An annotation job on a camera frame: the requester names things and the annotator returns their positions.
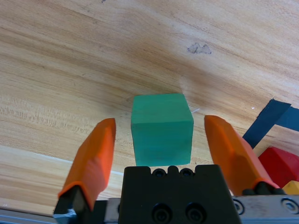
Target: screw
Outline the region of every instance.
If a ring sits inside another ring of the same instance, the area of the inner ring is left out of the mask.
[[[281,204],[290,213],[292,214],[299,213],[299,206],[293,200],[285,198],[281,201]]]
[[[234,204],[238,214],[242,215],[244,213],[244,206],[242,205],[242,203],[234,199]]]

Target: green cube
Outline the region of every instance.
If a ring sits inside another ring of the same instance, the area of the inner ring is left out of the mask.
[[[131,131],[136,165],[190,163],[193,124],[183,94],[134,97]]]

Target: dark stain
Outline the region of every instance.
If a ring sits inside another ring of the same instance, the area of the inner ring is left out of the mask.
[[[209,46],[207,46],[205,44],[203,47],[201,47],[199,45],[199,43],[195,43],[195,44],[191,45],[191,47],[188,48],[188,51],[193,53],[193,54],[205,53],[205,54],[210,55],[212,53]]]

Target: yellow block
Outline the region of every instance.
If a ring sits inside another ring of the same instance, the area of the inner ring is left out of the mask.
[[[299,182],[298,181],[290,181],[283,187],[283,190],[288,195],[299,195]]]

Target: black tape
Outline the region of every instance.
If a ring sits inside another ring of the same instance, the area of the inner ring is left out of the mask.
[[[290,107],[276,122],[276,125],[299,132],[299,109]]]
[[[292,124],[291,117],[294,117],[297,114],[299,115],[299,110],[292,110],[289,113],[286,113],[291,107],[291,104],[280,102],[277,100],[270,100],[262,112],[258,115],[255,122],[243,135],[243,138],[254,148],[260,140],[268,133],[268,131],[276,124],[292,128],[297,128],[299,130],[299,121],[297,125]]]

